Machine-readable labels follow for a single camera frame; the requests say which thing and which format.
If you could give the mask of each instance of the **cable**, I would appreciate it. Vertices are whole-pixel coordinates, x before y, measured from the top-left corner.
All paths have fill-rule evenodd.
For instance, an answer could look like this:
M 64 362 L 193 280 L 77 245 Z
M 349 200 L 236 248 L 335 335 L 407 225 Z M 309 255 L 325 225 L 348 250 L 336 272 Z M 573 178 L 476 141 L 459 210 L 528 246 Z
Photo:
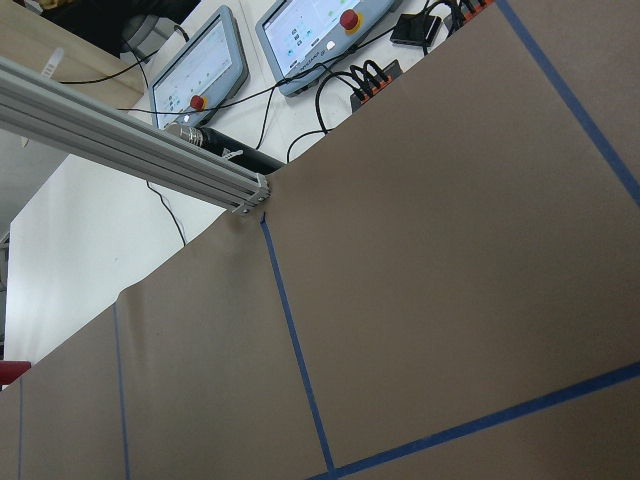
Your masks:
M 324 89 L 327 82 L 335 77 L 354 78 L 354 75 L 347 72 L 333 72 L 327 75 L 326 77 L 324 77 L 324 79 L 322 80 L 322 82 L 320 82 L 320 85 L 318 86 L 318 90 L 316 91 L 316 115 L 318 117 L 318 123 L 320 124 L 320 128 L 322 129 L 322 132 L 325 135 L 329 133 L 329 130 L 327 129 L 326 125 L 324 124 L 324 120 L 322 119 L 322 112 L 320 111 L 320 94 L 322 93 L 322 90 Z M 353 93 L 355 93 L 358 96 L 358 98 L 360 98 L 360 96 L 362 95 L 362 92 L 360 92 L 358 89 L 355 89 L 355 88 L 353 89 Z
M 185 31 L 185 29 L 182 28 L 177 23 L 173 26 L 173 31 L 180 32 L 182 34 L 182 38 L 184 38 L 185 43 L 189 41 L 189 35 L 187 35 L 187 32 Z
M 470 13 L 476 13 L 476 9 L 473 7 L 471 0 L 460 0 L 460 3 L 467 7 L 467 10 L 469 10 Z
M 369 67 L 373 68 L 376 71 L 376 74 L 380 77 L 380 79 L 383 82 L 386 82 L 386 81 L 389 80 L 389 75 L 387 75 L 387 73 L 384 71 L 384 69 L 380 68 L 380 65 L 378 65 L 373 60 L 366 60 L 364 62 L 364 65 L 362 66 L 362 68 L 367 69 L 367 71 L 368 71 Z
M 465 17 L 464 17 L 464 14 L 462 13 L 462 10 L 460 10 L 460 7 L 458 6 L 458 4 L 452 0 L 437 0 L 431 5 L 429 5 L 429 2 L 427 2 L 427 5 L 425 5 L 425 7 L 422 9 L 419 15 L 421 14 L 429 15 L 433 11 L 433 9 L 436 8 L 438 5 L 446 5 L 447 7 L 449 7 L 449 10 L 451 10 L 451 18 L 453 20 L 453 25 L 451 26 L 451 30 L 449 30 L 449 34 L 447 35 L 447 38 L 448 38 L 451 35 L 453 35 L 453 33 L 456 30 L 462 28 L 465 21 Z
M 144 84 L 147 87 L 147 90 L 149 90 L 149 80 L 147 79 L 147 74 L 145 73 L 144 67 L 142 66 L 142 60 L 140 60 L 140 58 L 138 57 L 138 54 L 135 52 L 135 50 L 133 48 L 131 48 L 131 45 L 129 45 L 129 42 L 127 42 L 127 40 L 124 37 L 120 37 L 120 38 L 122 38 L 122 41 L 127 46 L 129 51 L 131 53 L 133 53 L 133 56 L 136 59 L 136 64 L 140 67 L 140 71 L 142 72 L 142 78 L 144 78 Z
M 167 212 L 169 212 L 169 215 L 171 215 L 171 219 L 173 220 L 173 223 L 176 225 L 176 228 L 178 229 L 178 233 L 180 234 L 180 240 L 182 240 L 182 246 L 186 247 L 187 246 L 187 239 L 185 238 L 184 233 L 182 233 L 182 229 L 180 228 L 180 224 L 178 223 L 178 219 L 176 218 L 176 216 L 171 211 L 171 208 L 169 207 L 169 205 L 166 204 L 166 199 L 164 198 L 164 195 L 162 195 L 159 191 L 155 190 L 151 186 L 151 183 L 149 183 L 149 180 L 145 180 L 145 182 L 147 182 L 147 188 L 149 188 L 149 190 L 151 190 L 153 193 L 158 195 L 158 197 L 160 197 L 160 202 L 162 203 L 162 206 L 167 210 Z
M 396 26 L 394 25 L 393 27 L 391 27 L 391 28 L 389 28 L 389 29 L 385 30 L 384 32 L 382 32 L 382 33 L 380 33 L 380 34 L 376 35 L 376 36 L 375 36 L 375 37 L 373 37 L 372 39 L 367 40 L 367 41 L 366 41 L 366 42 L 364 42 L 364 43 L 361 43 L 360 45 L 358 45 L 358 47 L 357 47 L 357 49 L 356 49 L 356 50 L 360 50 L 360 49 L 362 49 L 362 48 L 366 47 L 367 45 L 371 45 L 371 44 L 372 44 L 373 42 L 375 42 L 376 40 L 380 40 L 380 39 L 381 39 L 382 37 L 384 37 L 385 35 L 388 35 L 389 33 L 393 32 L 393 31 L 395 30 L 395 28 L 396 28 Z
M 357 79 L 360 90 L 370 97 L 373 97 L 373 89 L 371 88 L 371 85 L 376 88 L 380 88 L 380 82 L 367 70 L 362 67 L 358 67 L 357 65 L 351 65 L 349 67 L 349 71 Z
M 119 75 L 122 75 L 123 73 L 128 72 L 129 70 L 131 70 L 132 68 L 136 68 L 137 65 L 139 65 L 140 63 L 148 60 L 149 58 L 151 58 L 152 56 L 154 56 L 156 53 L 158 53 L 158 50 L 151 52 L 149 55 L 147 55 L 146 57 L 143 57 L 142 59 L 140 59 L 139 62 L 134 63 L 133 65 L 129 65 L 127 68 L 125 68 L 124 70 L 120 70 L 117 73 L 114 73 L 113 75 L 107 75 L 106 77 L 102 77 L 102 78 L 97 78 L 95 80 L 80 80 L 80 81 L 73 81 L 73 82 L 60 82 L 63 85 L 86 85 L 89 83 L 100 83 L 100 82 L 105 82 L 107 80 L 111 80 L 112 78 L 115 78 Z
M 138 65 L 140 65 L 140 70 L 142 70 L 142 76 L 144 77 L 144 83 L 147 86 L 147 90 L 149 90 L 149 82 L 147 80 L 147 74 L 145 73 L 144 68 L 142 68 L 142 65 L 140 64 L 140 59 L 138 58 L 138 55 L 133 50 L 133 48 L 131 48 L 131 45 L 129 45 L 129 42 L 127 42 L 124 38 L 122 40 L 124 41 L 124 43 L 129 48 L 129 51 L 131 51 L 131 53 L 133 53 L 133 56 L 136 57 L 136 60 L 138 60 Z M 162 206 L 167 210 L 167 212 L 169 212 L 169 215 L 171 215 L 171 219 L 173 220 L 173 223 L 175 224 L 176 228 L 178 229 L 178 233 L 180 234 L 180 240 L 182 240 L 182 246 L 186 247 L 187 246 L 187 240 L 184 237 L 184 234 L 182 233 L 182 229 L 180 228 L 180 225 L 178 224 L 178 219 L 173 214 L 173 211 L 171 211 L 171 208 L 169 207 L 169 205 L 167 205 L 166 199 L 164 198 L 164 195 L 162 195 L 159 191 L 157 191 L 154 188 L 152 188 L 151 187 L 151 183 L 149 183 L 149 180 L 145 180 L 145 182 L 147 183 L 147 188 L 149 190 L 151 190 L 153 193 L 155 193 L 156 195 L 158 195 L 158 197 L 160 197 L 160 203 L 162 203 Z
M 205 108 L 202 109 L 200 111 L 195 111 L 195 110 L 191 110 L 191 111 L 186 111 L 186 112 L 179 112 L 181 115 L 189 115 L 189 114 L 194 114 L 194 113 L 201 113 L 201 112 L 211 112 L 211 111 L 216 111 L 216 110 L 220 110 L 223 108 L 229 108 L 229 107 L 233 107 L 234 105 L 238 105 L 240 103 L 246 102 L 248 100 L 251 100 L 252 98 L 255 97 L 259 97 L 260 95 L 264 95 L 267 92 L 271 92 L 272 89 L 274 88 L 278 88 L 281 85 L 286 85 L 287 83 L 293 82 L 294 80 L 297 80 L 299 78 L 302 78 L 306 75 L 308 75 L 309 73 L 311 73 L 312 71 L 318 69 L 318 68 L 327 68 L 327 63 L 331 63 L 331 62 L 339 62 L 340 60 L 343 60 L 344 58 L 346 58 L 347 56 L 351 55 L 351 53 L 355 52 L 357 50 L 357 48 L 352 48 L 347 50 L 344 53 L 341 53 L 340 55 L 337 55 L 333 58 L 330 58 L 324 62 L 318 62 L 316 64 L 314 64 L 313 67 L 311 67 L 308 70 L 303 70 L 300 73 L 297 73 L 296 75 L 294 75 L 293 77 L 286 77 L 283 78 L 282 80 L 279 80 L 278 82 L 276 82 L 274 85 L 272 85 L 269 88 L 265 88 L 264 90 L 260 90 L 259 92 L 256 92 L 252 95 L 249 95 L 248 97 L 245 98 L 241 98 L 240 100 L 236 100 L 235 102 L 231 102 L 231 103 L 227 103 L 224 105 L 218 105 L 217 107 L 210 107 L 210 108 Z M 118 108 L 119 111 L 121 112 L 141 112 L 141 113 L 151 113 L 151 114 L 156 114 L 156 115 L 176 115 L 176 112 L 161 112 L 158 110 L 144 110 L 141 108 Z
M 258 146 L 256 150 L 260 150 L 262 146 L 262 141 L 264 140 L 264 133 L 267 129 L 267 117 L 269 116 L 269 107 L 271 106 L 271 99 L 273 98 L 273 92 L 276 91 L 276 87 L 271 88 L 271 93 L 269 94 L 269 100 L 267 100 L 267 108 L 264 111 L 264 120 L 262 121 L 262 131 L 260 132 L 260 140 L 258 140 Z
M 325 69 L 325 71 L 326 71 L 327 73 L 333 73 L 333 70 L 331 70 L 331 69 L 330 69 L 329 67 L 327 67 L 326 65 L 324 65 L 324 64 L 323 64 L 322 66 L 324 67 L 324 69 Z M 338 80 L 340 80 L 340 81 L 341 81 L 342 83 L 344 83 L 345 85 L 347 85 L 347 86 L 349 86 L 349 87 L 351 87 L 351 88 L 357 88 L 355 85 L 353 85 L 353 84 L 351 84 L 351 83 L 347 82 L 344 78 L 342 78 L 342 77 L 337 77 L 337 78 L 338 78 Z
M 302 135 L 299 135 L 298 137 L 296 137 L 296 139 L 291 142 L 291 145 L 289 145 L 289 149 L 287 150 L 287 163 L 289 163 L 291 160 L 291 150 L 293 149 L 293 146 L 298 143 L 300 140 L 302 140 L 304 137 L 308 137 L 309 135 L 315 135 L 318 133 L 324 133 L 322 130 L 312 130 L 310 132 L 307 133 L 303 133 Z

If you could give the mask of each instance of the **red emergency stop button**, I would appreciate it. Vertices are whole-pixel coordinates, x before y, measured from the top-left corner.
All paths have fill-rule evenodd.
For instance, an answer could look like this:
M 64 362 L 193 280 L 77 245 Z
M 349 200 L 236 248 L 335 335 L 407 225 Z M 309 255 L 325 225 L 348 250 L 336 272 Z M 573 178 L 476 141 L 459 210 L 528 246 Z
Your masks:
M 194 95 L 191 97 L 191 101 L 189 102 L 189 106 L 194 110 L 201 112 L 204 109 L 205 100 L 200 95 Z
M 340 15 L 340 25 L 344 27 L 345 30 L 355 30 L 360 23 L 360 18 L 355 10 L 350 8 L 349 10 L 345 10 L 342 15 Z

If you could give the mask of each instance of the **table surface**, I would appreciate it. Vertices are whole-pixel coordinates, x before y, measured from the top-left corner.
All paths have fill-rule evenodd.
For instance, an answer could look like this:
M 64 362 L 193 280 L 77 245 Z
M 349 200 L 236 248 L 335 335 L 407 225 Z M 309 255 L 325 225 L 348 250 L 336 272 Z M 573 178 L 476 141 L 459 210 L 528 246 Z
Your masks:
M 183 22 L 183 28 L 193 34 L 222 3 L 203 0 Z M 234 98 L 238 100 L 275 83 L 254 30 L 272 0 L 227 0 L 224 4 L 237 19 L 250 71 Z M 422 0 L 405 0 L 370 36 L 393 26 L 401 13 L 417 12 L 423 6 Z M 444 16 L 448 9 L 437 7 L 434 13 Z M 442 28 L 435 44 L 445 38 Z M 172 35 L 147 65 L 147 76 L 153 78 L 183 44 L 181 35 Z M 381 66 L 398 59 L 406 71 L 422 58 L 420 48 L 392 45 L 387 35 L 335 69 L 362 65 L 366 59 Z M 350 115 L 349 94 L 340 82 L 327 84 L 321 103 L 327 126 L 335 127 Z M 314 98 L 315 88 L 292 98 L 276 91 L 263 152 L 284 161 L 297 136 L 319 128 Z M 267 99 L 268 95 L 262 95 L 223 110 L 208 126 L 255 145 Z M 136 107 L 146 109 L 148 104 L 143 97 Z M 132 115 L 150 122 L 149 114 Z M 297 143 L 292 158 L 321 137 L 313 135 Z M 188 241 L 223 212 L 157 188 L 168 199 Z M 171 218 L 144 181 L 70 155 L 11 225 L 5 359 L 38 362 L 111 305 L 120 291 L 145 278 L 181 247 Z

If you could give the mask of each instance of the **blue painter's tape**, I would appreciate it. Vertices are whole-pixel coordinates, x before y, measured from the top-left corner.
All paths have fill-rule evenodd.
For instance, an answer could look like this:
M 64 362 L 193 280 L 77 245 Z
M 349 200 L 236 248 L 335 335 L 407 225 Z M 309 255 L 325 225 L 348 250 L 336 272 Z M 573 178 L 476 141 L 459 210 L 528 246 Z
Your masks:
M 571 387 L 558 390 L 514 407 L 492 413 L 472 422 L 415 440 L 405 445 L 387 450 L 386 452 L 378 453 L 369 458 L 340 467 L 336 469 L 336 472 L 338 478 L 346 477 L 347 475 L 352 475 L 354 473 L 361 472 L 362 470 L 377 467 L 383 463 L 397 460 L 407 455 L 411 455 L 412 453 L 420 452 L 435 447 L 436 445 L 441 445 L 526 415 L 531 415 L 532 413 L 539 412 L 540 410 L 544 410 L 570 400 L 575 400 L 576 398 L 584 395 L 597 392 L 598 390 L 602 390 L 637 377 L 640 377 L 640 362 L 633 363 L 629 366 L 614 370 L 613 372 L 586 380 Z
M 127 415 L 124 401 L 124 381 L 122 379 L 122 356 L 120 352 L 120 326 L 118 321 L 118 309 L 114 303 L 113 325 L 116 336 L 116 363 L 118 366 L 118 393 L 120 397 L 120 425 L 122 428 L 122 448 L 124 450 L 124 474 L 126 480 L 131 480 L 131 468 L 129 465 L 129 433 L 127 430 Z
M 22 387 L 22 377 L 18 380 L 20 387 L 20 418 L 18 420 L 18 480 L 22 479 L 22 437 L 24 432 L 24 402 L 23 402 L 23 392 L 24 389 Z
M 640 184 L 638 184 L 636 178 L 622 161 L 620 155 L 618 155 L 587 110 L 582 106 L 578 97 L 576 97 L 571 88 L 569 88 L 569 85 L 567 85 L 567 82 L 564 81 L 560 73 L 558 73 L 549 58 L 542 51 L 540 45 L 538 45 L 531 33 L 529 33 L 529 30 L 524 23 L 522 23 L 522 20 L 520 20 L 513 8 L 511 8 L 509 2 L 507 0 L 496 0 L 496 4 L 511 25 L 511 28 L 513 28 L 516 35 L 520 38 L 520 41 L 522 41 L 538 66 L 547 76 L 547 79 L 556 89 L 558 95 L 564 100 L 569 110 L 571 110 L 571 113 L 573 113 L 573 116 L 605 158 L 620 182 L 622 182 L 629 195 L 631 195 L 631 198 L 633 198 L 640 207 Z
M 335 478 L 338 478 L 335 472 L 332 474 L 332 476 L 329 476 L 329 474 L 325 472 L 321 473 L 320 475 L 315 475 L 313 477 L 307 478 L 307 480 L 331 480 Z
M 293 351 L 298 362 L 298 369 L 300 370 L 300 376 L 302 377 L 302 383 L 307 394 L 307 401 L 309 402 L 309 408 L 311 409 L 311 415 L 313 416 L 313 422 L 316 427 L 316 433 L 318 440 L 320 441 L 320 448 L 322 449 L 322 455 L 327 466 L 328 473 L 321 475 L 320 477 L 327 478 L 328 480 L 335 479 L 335 466 L 333 464 L 333 458 L 331 456 L 331 450 L 329 448 L 329 441 L 324 431 L 322 419 L 320 418 L 320 410 L 316 403 L 315 396 L 313 394 L 313 388 L 311 386 L 311 379 L 309 372 L 307 371 L 307 365 L 302 355 L 302 347 L 300 346 L 300 340 L 298 339 L 298 333 L 296 332 L 296 326 L 293 321 L 293 314 L 291 313 L 291 306 L 289 305 L 289 299 L 287 292 L 284 288 L 284 281 L 282 280 L 282 274 L 280 272 L 280 266 L 278 265 L 278 257 L 276 256 L 275 247 L 273 245 L 273 239 L 271 238 L 271 232 L 265 215 L 262 215 L 260 219 L 260 228 L 264 234 L 264 239 L 267 244 L 267 250 L 269 251 L 269 258 L 271 260 L 271 267 L 273 268 L 273 275 L 278 287 L 278 293 L 280 295 L 280 301 L 282 303 L 282 309 L 284 310 L 284 316 L 287 321 L 287 327 L 289 329 L 289 336 L 291 337 L 291 343 L 293 344 Z

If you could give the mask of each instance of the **screen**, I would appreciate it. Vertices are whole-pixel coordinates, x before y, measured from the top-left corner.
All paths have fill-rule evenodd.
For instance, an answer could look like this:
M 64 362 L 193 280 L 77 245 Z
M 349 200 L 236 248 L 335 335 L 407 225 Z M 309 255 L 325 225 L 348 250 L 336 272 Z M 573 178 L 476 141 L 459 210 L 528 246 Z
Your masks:
M 218 21 L 193 48 L 178 59 L 167 75 L 153 86 L 156 110 L 175 112 L 158 114 L 158 128 L 164 129 L 181 112 L 191 110 L 191 97 L 201 95 L 229 67 L 231 54 L 224 27 L 222 22 Z
M 293 0 L 264 24 L 278 66 L 287 75 L 360 0 Z

